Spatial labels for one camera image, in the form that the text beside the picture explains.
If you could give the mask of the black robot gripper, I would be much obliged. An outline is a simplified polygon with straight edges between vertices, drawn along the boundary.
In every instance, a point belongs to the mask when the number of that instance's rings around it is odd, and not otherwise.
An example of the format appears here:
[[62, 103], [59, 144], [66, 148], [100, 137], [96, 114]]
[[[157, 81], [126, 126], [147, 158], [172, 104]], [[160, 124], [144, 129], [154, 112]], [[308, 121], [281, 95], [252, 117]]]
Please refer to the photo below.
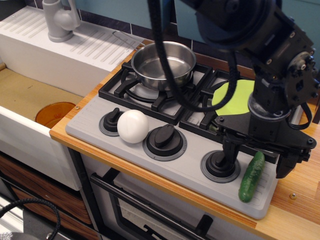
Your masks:
[[292, 129], [286, 120], [265, 121], [248, 112], [217, 116], [215, 122], [223, 136], [224, 166], [233, 166], [245, 145], [278, 154], [276, 178], [285, 178], [297, 164], [308, 161], [317, 146], [315, 138]]

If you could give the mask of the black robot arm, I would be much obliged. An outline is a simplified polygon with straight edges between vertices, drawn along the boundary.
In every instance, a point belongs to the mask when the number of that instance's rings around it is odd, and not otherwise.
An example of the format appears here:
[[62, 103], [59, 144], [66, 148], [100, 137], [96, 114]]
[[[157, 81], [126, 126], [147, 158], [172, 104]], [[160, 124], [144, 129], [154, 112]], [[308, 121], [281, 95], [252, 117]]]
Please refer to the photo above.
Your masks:
[[318, 96], [313, 42], [282, 12], [280, 0], [188, 0], [195, 10], [202, 39], [211, 47], [248, 57], [255, 84], [249, 112], [220, 116], [224, 155], [233, 163], [238, 146], [247, 144], [280, 155], [276, 177], [286, 177], [307, 161], [316, 141], [303, 133], [308, 124], [290, 123], [301, 107], [308, 117], [308, 100]]

